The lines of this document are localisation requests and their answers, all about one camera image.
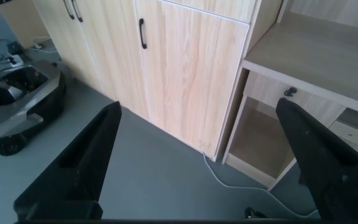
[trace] white cable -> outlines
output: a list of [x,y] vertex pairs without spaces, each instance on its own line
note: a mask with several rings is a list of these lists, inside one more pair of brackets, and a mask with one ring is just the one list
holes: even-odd
[[32,42],[33,42],[34,45],[37,44],[37,43],[35,42],[35,40],[37,40],[37,39],[47,39],[47,40],[50,40],[50,39],[52,39],[52,38],[50,38],[49,36],[34,37],[34,38],[32,39]]
[[215,179],[223,186],[227,187],[227,188],[231,188],[231,189],[250,189],[250,190],[260,190],[263,191],[267,194],[269,194],[274,200],[276,200],[283,208],[285,208],[287,211],[289,211],[291,214],[293,214],[294,216],[298,217],[298,218],[309,218],[312,214],[317,212],[317,209],[312,211],[311,213],[309,213],[309,215],[300,215],[297,214],[296,212],[292,211],[291,209],[289,209],[287,206],[285,206],[278,198],[276,198],[276,196],[274,196],[272,193],[270,193],[268,190],[260,188],[260,187],[241,187],[241,186],[230,186],[227,185],[225,183],[223,183],[221,180],[219,180],[219,178],[216,176],[214,170],[212,170],[211,166],[208,164],[207,160],[206,160],[206,155],[205,153],[203,153],[204,155],[204,161],[205,164],[208,166],[209,170],[211,171],[212,175],[215,177]]
[[42,46],[36,43],[35,40],[37,40],[37,39],[47,39],[47,40],[51,40],[52,38],[50,38],[49,36],[34,37],[34,38],[32,39],[32,42],[33,42],[35,48],[30,48],[30,50],[34,50],[34,51],[38,51],[38,52],[43,52],[43,53],[45,53],[45,54],[54,54],[54,53],[57,53],[56,47],[51,47],[51,48],[49,48],[48,50],[40,49],[40,48],[42,48]]

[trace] gray floor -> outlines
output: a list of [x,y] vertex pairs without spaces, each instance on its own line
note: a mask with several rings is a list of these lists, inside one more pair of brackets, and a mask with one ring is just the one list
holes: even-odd
[[[20,153],[0,156],[0,223],[13,223],[13,201],[111,100],[73,82],[67,107],[56,122]],[[227,165],[209,162],[227,184],[261,187]],[[273,190],[294,211],[306,214],[314,203],[297,185],[295,167]],[[209,172],[203,156],[127,109],[106,174],[100,204],[103,218],[238,220],[251,206],[269,217],[292,217],[269,195],[227,189]]]

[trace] black knob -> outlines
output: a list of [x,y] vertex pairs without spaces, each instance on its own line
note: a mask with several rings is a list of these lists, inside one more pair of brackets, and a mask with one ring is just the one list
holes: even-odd
[[288,90],[285,90],[284,96],[293,96],[294,93],[297,93],[297,89],[295,87],[291,87]]

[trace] desk shelf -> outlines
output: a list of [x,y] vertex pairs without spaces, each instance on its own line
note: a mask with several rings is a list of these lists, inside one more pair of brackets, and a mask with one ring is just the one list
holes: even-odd
[[288,12],[242,65],[358,111],[356,27]]
[[224,161],[271,189],[295,163],[275,109],[244,96]]

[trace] open cubby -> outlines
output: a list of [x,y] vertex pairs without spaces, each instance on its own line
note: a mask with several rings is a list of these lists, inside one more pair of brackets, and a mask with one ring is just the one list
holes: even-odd
[[273,187],[294,160],[275,108],[244,96],[237,120],[226,162]]
[[243,66],[307,83],[313,94],[358,110],[358,0],[288,0],[278,22]]

